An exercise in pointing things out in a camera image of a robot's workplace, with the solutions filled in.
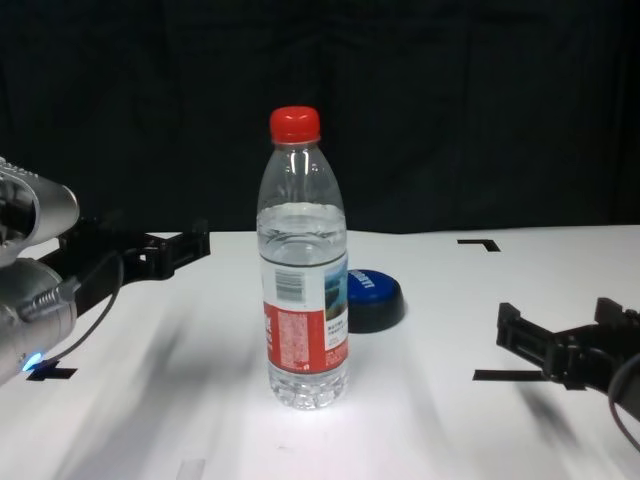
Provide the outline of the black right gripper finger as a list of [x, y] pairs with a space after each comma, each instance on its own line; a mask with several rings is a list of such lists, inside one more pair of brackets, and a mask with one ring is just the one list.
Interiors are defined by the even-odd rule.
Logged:
[[638, 325], [639, 312], [624, 309], [610, 298], [600, 297], [596, 302], [594, 321], [599, 325]]
[[500, 303], [496, 344], [553, 375], [554, 334], [521, 316], [510, 303]]

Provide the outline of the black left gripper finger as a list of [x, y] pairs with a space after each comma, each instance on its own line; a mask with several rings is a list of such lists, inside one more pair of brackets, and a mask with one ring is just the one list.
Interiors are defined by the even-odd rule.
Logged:
[[113, 210], [105, 214], [82, 218], [82, 224], [86, 228], [93, 229], [121, 229], [123, 221], [124, 213], [121, 210]]
[[195, 221], [190, 231], [170, 238], [152, 235], [149, 241], [150, 277], [170, 278], [178, 269], [209, 254], [209, 227], [204, 219]]

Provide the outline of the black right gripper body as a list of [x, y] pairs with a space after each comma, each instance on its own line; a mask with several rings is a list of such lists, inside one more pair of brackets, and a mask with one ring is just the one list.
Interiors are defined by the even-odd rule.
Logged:
[[544, 355], [544, 376], [567, 389], [605, 394], [614, 374], [639, 353], [639, 327], [588, 325], [552, 332]]

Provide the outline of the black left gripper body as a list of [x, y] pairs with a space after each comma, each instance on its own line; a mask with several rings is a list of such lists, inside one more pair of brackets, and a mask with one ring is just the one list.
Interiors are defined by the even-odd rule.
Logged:
[[142, 232], [103, 226], [82, 220], [59, 237], [59, 247], [40, 259], [62, 279], [75, 276], [76, 313], [91, 310], [114, 291], [118, 262], [123, 263], [123, 285], [161, 281], [173, 276], [170, 242]]

